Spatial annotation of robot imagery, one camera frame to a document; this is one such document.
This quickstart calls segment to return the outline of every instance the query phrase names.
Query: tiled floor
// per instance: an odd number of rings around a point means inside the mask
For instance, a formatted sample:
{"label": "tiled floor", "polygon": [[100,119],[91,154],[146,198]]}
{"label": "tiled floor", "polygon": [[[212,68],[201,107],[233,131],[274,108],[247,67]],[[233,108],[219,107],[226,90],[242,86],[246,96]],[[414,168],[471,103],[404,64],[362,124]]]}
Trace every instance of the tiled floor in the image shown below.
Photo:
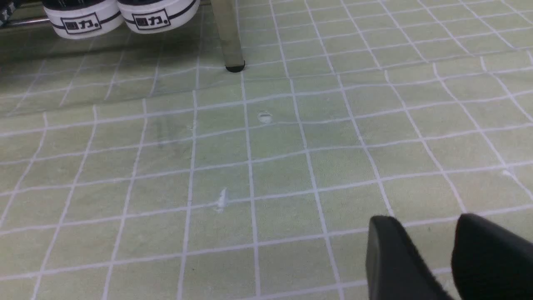
{"label": "tiled floor", "polygon": [[1,33],[2,298],[363,300],[376,214],[455,295],[459,214],[533,240],[533,2],[238,17],[242,74],[208,7],[160,35]]}

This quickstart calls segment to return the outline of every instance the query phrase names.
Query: white rubber sole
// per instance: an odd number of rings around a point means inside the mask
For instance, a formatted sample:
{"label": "white rubber sole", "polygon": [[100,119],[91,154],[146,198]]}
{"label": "white rubber sole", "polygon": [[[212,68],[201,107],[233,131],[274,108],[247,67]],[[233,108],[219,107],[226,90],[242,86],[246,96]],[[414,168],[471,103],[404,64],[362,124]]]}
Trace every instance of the white rubber sole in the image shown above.
{"label": "white rubber sole", "polygon": [[59,11],[44,8],[55,33],[71,40],[106,34],[124,22],[117,0],[105,0],[79,10]]}
{"label": "white rubber sole", "polygon": [[194,17],[199,6],[200,0],[162,0],[148,5],[118,3],[128,27],[140,34],[180,27]]}

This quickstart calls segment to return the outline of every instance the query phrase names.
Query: navy stripe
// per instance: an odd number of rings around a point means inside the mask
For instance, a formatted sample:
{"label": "navy stripe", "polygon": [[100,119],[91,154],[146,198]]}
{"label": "navy stripe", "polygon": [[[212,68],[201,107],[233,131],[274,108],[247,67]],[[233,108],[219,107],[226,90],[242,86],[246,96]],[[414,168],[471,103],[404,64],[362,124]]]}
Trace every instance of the navy stripe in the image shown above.
{"label": "navy stripe", "polygon": [[[176,13],[176,14],[173,14],[173,15],[169,15],[168,16],[168,19],[169,20],[172,20],[172,19],[175,19],[183,14],[185,14],[186,12],[188,12],[196,3],[196,1],[198,0],[192,0],[191,4],[189,4],[189,6],[185,7],[184,10],[180,11],[179,13]],[[130,23],[130,24],[135,24],[135,21],[134,20],[128,20],[126,18],[124,18],[124,20],[126,20],[127,23]]]}
{"label": "navy stripe", "polygon": [[50,22],[52,24],[53,27],[57,28],[57,29],[62,29],[62,30],[65,30],[65,26],[61,26],[61,25],[56,25],[52,22]]}
{"label": "navy stripe", "polygon": [[100,24],[105,24],[105,23],[107,23],[107,22],[111,22],[111,21],[115,20],[116,18],[118,18],[118,16],[120,16],[120,11],[118,11],[116,14],[110,16],[110,17],[107,18],[107,19],[103,19],[103,20],[101,20],[101,21],[100,21]]}

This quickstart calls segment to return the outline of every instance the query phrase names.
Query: white mark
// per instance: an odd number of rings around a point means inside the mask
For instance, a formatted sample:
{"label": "white mark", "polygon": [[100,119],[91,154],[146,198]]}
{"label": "white mark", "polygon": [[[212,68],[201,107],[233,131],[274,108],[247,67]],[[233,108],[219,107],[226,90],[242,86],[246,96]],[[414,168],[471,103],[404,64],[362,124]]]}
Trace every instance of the white mark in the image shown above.
{"label": "white mark", "polygon": [[272,115],[266,110],[260,111],[259,114],[257,115],[257,118],[259,119],[259,122],[263,124],[272,123]]}
{"label": "white mark", "polygon": [[503,170],[503,171],[502,171],[502,175],[503,175],[503,176],[513,177],[513,175],[511,174],[511,172],[509,172],[509,171],[507,171],[507,170]]}
{"label": "white mark", "polygon": [[226,204],[228,203],[228,195],[226,194],[227,188],[224,188],[220,192],[219,200],[216,202],[216,212],[223,212],[224,207],[226,207]]}

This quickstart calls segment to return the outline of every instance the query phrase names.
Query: chipped spot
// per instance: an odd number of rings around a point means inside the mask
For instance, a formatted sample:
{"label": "chipped spot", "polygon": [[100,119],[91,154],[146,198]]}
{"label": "chipped spot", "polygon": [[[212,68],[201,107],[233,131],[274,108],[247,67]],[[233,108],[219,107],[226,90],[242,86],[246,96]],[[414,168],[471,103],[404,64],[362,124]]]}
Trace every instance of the chipped spot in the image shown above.
{"label": "chipped spot", "polygon": [[260,111],[259,114],[257,115],[257,119],[259,119],[259,122],[263,124],[272,123],[272,115],[266,110]]}

